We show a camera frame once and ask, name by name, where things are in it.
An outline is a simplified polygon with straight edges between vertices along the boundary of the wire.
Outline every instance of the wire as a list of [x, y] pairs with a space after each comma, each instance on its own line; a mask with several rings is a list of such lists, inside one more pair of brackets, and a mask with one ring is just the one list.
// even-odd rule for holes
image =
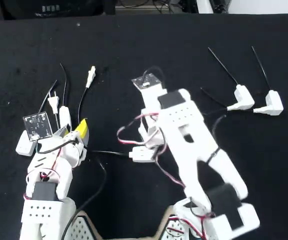
[[135, 145], [145, 145], [147, 144], [158, 132], [159, 132], [159, 129], [155, 130], [149, 137], [148, 139], [146, 139], [145, 141], [134, 141], [134, 140], [124, 140], [124, 139], [121, 139], [119, 137], [120, 133], [122, 131], [124, 131], [126, 128], [130, 127], [136, 120], [142, 120], [143, 117], [146, 117], [146, 116], [156, 116], [158, 115], [159, 113], [158, 112], [152, 112], [152, 113], [145, 113], [145, 114], [141, 114], [141, 115], [138, 115], [136, 116], [129, 124], [125, 125], [125, 126], [121, 126], [118, 130], [117, 130], [117, 133], [116, 133], [116, 137], [117, 137], [117, 140], [121, 143], [121, 144], [135, 144]]
[[102, 165], [102, 163], [100, 162], [100, 160], [99, 160], [98, 158], [96, 158], [96, 160], [97, 160], [98, 164], [100, 165], [100, 167], [101, 167], [102, 170], [103, 170], [103, 173], [104, 173], [103, 181], [102, 181], [101, 185], [99, 186], [98, 190], [95, 192], [95, 194], [92, 195], [91, 197], [89, 197], [89, 199], [87, 199], [87, 200], [75, 211], [75, 213], [73, 214], [73, 216], [69, 219], [69, 221], [68, 221], [68, 223], [67, 223], [67, 225], [66, 225], [66, 227], [65, 227], [65, 229], [64, 229], [64, 232], [63, 232], [63, 234], [62, 234], [61, 240], [64, 240], [65, 235], [66, 235], [66, 233], [68, 232], [68, 229], [69, 229], [70, 225], [72, 224], [72, 222], [73, 222], [73, 220], [76, 218], [76, 216], [79, 214], [79, 212], [80, 212], [86, 205], [88, 205], [95, 197], [97, 197], [97, 196], [101, 193], [101, 191], [103, 190], [103, 188], [104, 188], [104, 185], [105, 185], [106, 179], [107, 179], [107, 172], [106, 172], [104, 166]]
[[77, 121], [78, 121], [78, 124], [80, 124], [80, 114], [81, 114], [81, 106], [82, 106], [82, 103], [83, 103], [83, 100], [84, 100], [84, 97], [85, 97], [85, 94], [87, 92], [88, 88], [86, 87], [83, 94], [82, 94], [82, 97], [80, 98], [80, 101], [79, 101], [79, 104], [78, 104], [78, 111], [77, 111]]
[[57, 113], [54, 114], [55, 115], [55, 120], [56, 120], [56, 126], [57, 126], [57, 130], [60, 129], [60, 125], [59, 125], [59, 116]]
[[59, 175], [58, 172], [55, 171], [54, 169], [46, 168], [46, 167], [38, 167], [38, 168], [34, 168], [32, 171], [30, 171], [30, 172], [26, 175], [26, 178], [25, 178], [26, 183], [27, 183], [27, 184], [29, 183], [29, 177], [30, 177], [30, 175], [31, 175], [33, 172], [39, 171], [40, 173], [44, 173], [42, 170], [44, 170], [44, 171], [46, 171], [46, 172], [47, 172], [47, 171], [50, 171], [51, 173], [56, 174], [57, 180], [60, 181], [60, 175]]
[[165, 135], [163, 133], [163, 131], [159, 128], [158, 129], [162, 136], [163, 136], [163, 139], [164, 139], [164, 145], [163, 145], [163, 148], [160, 150], [160, 151], [157, 151], [156, 152], [156, 156], [155, 156], [155, 164], [159, 167], [159, 169], [169, 178], [171, 179], [174, 183], [178, 184], [178, 185], [181, 185], [183, 188], [185, 188], [185, 184], [180, 181], [180, 180], [177, 180], [172, 174], [170, 174], [168, 171], [166, 171], [164, 168], [161, 167], [161, 165], [159, 164], [159, 156], [162, 155], [163, 153], [165, 153], [168, 145], [167, 145], [167, 142], [166, 142], [166, 139], [165, 139]]
[[65, 76], [65, 84], [64, 84], [64, 91], [63, 91], [63, 104], [62, 104], [62, 106], [65, 106], [65, 92], [66, 92], [66, 86], [68, 83], [68, 75], [67, 75], [66, 70], [65, 70], [64, 66], [62, 65], [62, 63], [59, 63], [59, 65], [62, 68], [62, 70], [64, 72], [64, 76]]
[[118, 1], [119, 1], [119, 3], [120, 3], [124, 8], [131, 9], [131, 8], [137, 8], [137, 7], [143, 6], [143, 5], [147, 4], [150, 0], [146, 0], [146, 1], [144, 1], [144, 2], [142, 2], [142, 3], [140, 3], [140, 4], [138, 4], [138, 5], [133, 5], [133, 6], [126, 6], [126, 5], [124, 5], [124, 3], [122, 2], [122, 0], [118, 0]]
[[214, 56], [214, 58], [219, 62], [219, 64], [223, 67], [223, 69], [227, 72], [227, 74], [230, 76], [230, 78], [233, 79], [233, 81], [236, 83], [236, 85], [238, 85], [238, 81], [236, 81], [236, 79], [229, 72], [229, 70], [226, 68], [226, 66], [224, 66], [224, 64], [221, 62], [221, 60], [215, 55], [215, 53], [212, 51], [212, 49], [210, 47], [208, 47], [208, 50]]
[[214, 138], [215, 142], [217, 142], [216, 134], [215, 134], [216, 128], [218, 127], [219, 123], [220, 123], [224, 118], [226, 118], [226, 114], [223, 114], [223, 115], [220, 116], [218, 119], [216, 119], [216, 121], [215, 121], [214, 124], [213, 124], [213, 127], [212, 127], [212, 135], [213, 135], [213, 138]]
[[142, 85], [145, 83], [146, 81], [146, 75], [148, 75], [152, 70], [155, 70], [155, 71], [158, 71], [160, 73], [160, 76], [162, 78], [162, 82], [165, 81], [165, 75], [164, 75], [164, 72], [163, 70], [159, 67], [159, 66], [151, 66], [149, 67], [148, 69], [146, 69], [143, 73], [143, 76], [142, 76]]
[[42, 102], [42, 105], [40, 106], [40, 108], [39, 108], [39, 110], [38, 110], [38, 113], [42, 112], [43, 107], [44, 107], [44, 105], [45, 105], [45, 103], [46, 103], [46, 100], [48, 99], [49, 93], [53, 90], [53, 88], [55, 87], [55, 85], [56, 85], [57, 82], [58, 82], [58, 81], [55, 80], [55, 81], [53, 82], [52, 86], [50, 87], [50, 89], [48, 90], [48, 92], [46, 93], [45, 98], [44, 98], [44, 100], [43, 100], [43, 102]]
[[220, 102], [219, 100], [217, 100], [216, 98], [214, 98], [208, 91], [206, 91], [204, 88], [200, 87], [200, 90], [206, 95], [208, 96], [210, 99], [212, 99], [214, 102], [216, 102], [217, 104], [221, 105], [222, 107], [224, 107], [225, 109], [227, 108], [225, 106], [225, 104], [223, 104], [222, 102]]
[[258, 64], [259, 64], [259, 66], [260, 66], [260, 68], [261, 68], [261, 70], [262, 70], [262, 72], [263, 72], [263, 75], [264, 75], [264, 77], [265, 77], [265, 81], [266, 81], [266, 83], [267, 83], [268, 89], [271, 90], [271, 87], [270, 87], [270, 84], [269, 84], [269, 80], [268, 80], [268, 76], [266, 75], [265, 70], [264, 70], [264, 67], [263, 67], [263, 65], [262, 65], [262, 62], [261, 62], [261, 60], [260, 60], [260, 58], [259, 58], [258, 54], [256, 53], [255, 48], [254, 48], [253, 46], [252, 46], [252, 50], [253, 50], [253, 53], [254, 53], [254, 55], [255, 55], [255, 57], [256, 57], [256, 59], [257, 59], [257, 62], [258, 62]]
[[112, 154], [112, 155], [129, 157], [129, 155], [127, 153], [115, 152], [115, 151], [91, 150], [90, 152], [91, 153], [98, 153], [98, 154]]
[[68, 141], [64, 142], [63, 144], [61, 144], [59, 146], [56, 146], [56, 147], [54, 147], [54, 148], [52, 148], [50, 150], [46, 150], [46, 151], [39, 151], [38, 148], [37, 148], [38, 145], [36, 144], [36, 153], [38, 153], [38, 154], [49, 154], [49, 153], [51, 153], [51, 152], [53, 152], [53, 151], [55, 151], [57, 149], [61, 149], [62, 147], [66, 146], [67, 144], [71, 144], [71, 143], [78, 144], [78, 142], [75, 141], [75, 140], [68, 140]]

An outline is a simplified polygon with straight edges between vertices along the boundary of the hole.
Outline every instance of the hole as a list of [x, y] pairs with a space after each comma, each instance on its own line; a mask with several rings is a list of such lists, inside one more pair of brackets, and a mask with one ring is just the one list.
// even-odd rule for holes
[[185, 136], [184, 136], [184, 139], [185, 139], [186, 142], [188, 142], [188, 143], [190, 143], [190, 144], [191, 144], [191, 143], [194, 143], [194, 140], [193, 140], [191, 134], [185, 135]]

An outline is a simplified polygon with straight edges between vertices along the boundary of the electrical connector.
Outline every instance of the electrical connector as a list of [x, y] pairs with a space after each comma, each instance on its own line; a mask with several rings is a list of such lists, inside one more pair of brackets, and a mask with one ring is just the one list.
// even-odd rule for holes
[[155, 149], [148, 149], [146, 146], [135, 146], [128, 155], [135, 163], [153, 163], [154, 154]]
[[36, 141], [30, 141], [28, 132], [24, 130], [18, 140], [15, 151], [19, 155], [30, 157], [34, 152], [36, 144]]
[[244, 85], [236, 85], [236, 90], [234, 91], [237, 103], [228, 106], [227, 111], [231, 110], [247, 110], [253, 107], [254, 99], [251, 96], [249, 90]]
[[67, 106], [61, 106], [59, 108], [59, 125], [61, 128], [69, 125], [69, 128], [72, 129], [71, 115], [70, 110]]
[[52, 110], [53, 110], [53, 114], [58, 114], [59, 110], [58, 110], [58, 106], [59, 106], [59, 97], [56, 96], [56, 91], [54, 91], [54, 96], [51, 96], [51, 93], [48, 93], [48, 103], [51, 106]]
[[86, 88], [88, 89], [91, 86], [91, 83], [93, 82], [95, 78], [95, 66], [92, 66], [90, 70], [88, 71], [88, 77], [87, 77], [87, 83]]
[[253, 112], [256, 114], [268, 114], [271, 116], [278, 116], [283, 112], [284, 107], [277, 91], [269, 90], [265, 97], [266, 106], [255, 108]]

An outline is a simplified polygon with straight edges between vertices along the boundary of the connector plug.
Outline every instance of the connector plug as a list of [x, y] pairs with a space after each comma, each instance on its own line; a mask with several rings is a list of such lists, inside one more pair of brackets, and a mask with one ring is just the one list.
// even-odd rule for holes
[[59, 110], [58, 110], [58, 106], [59, 106], [59, 97], [56, 96], [56, 91], [54, 91], [54, 96], [51, 96], [51, 93], [48, 93], [48, 103], [51, 106], [52, 110], [53, 110], [53, 114], [58, 114]]
[[155, 149], [148, 149], [146, 146], [135, 146], [128, 155], [135, 163], [153, 163], [154, 154]]
[[236, 90], [234, 91], [237, 103], [228, 106], [227, 111], [231, 110], [247, 110], [253, 107], [254, 99], [252, 98], [249, 90], [244, 85], [236, 85]]
[[256, 114], [268, 114], [271, 116], [278, 116], [283, 112], [284, 107], [277, 91], [269, 90], [265, 97], [266, 106], [255, 108], [253, 112]]
[[88, 71], [88, 77], [87, 77], [87, 83], [86, 83], [86, 88], [88, 89], [91, 86], [91, 83], [93, 82], [95, 78], [95, 66], [92, 66], [90, 70]]

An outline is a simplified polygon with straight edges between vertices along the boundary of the perforated panel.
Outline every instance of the perforated panel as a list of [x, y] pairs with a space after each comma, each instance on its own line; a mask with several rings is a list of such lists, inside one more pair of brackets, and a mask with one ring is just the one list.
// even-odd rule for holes
[[65, 240], [95, 240], [91, 231], [84, 217], [79, 216], [70, 228], [70, 232], [66, 234]]
[[61, 219], [63, 203], [60, 201], [25, 200], [22, 223], [49, 224]]

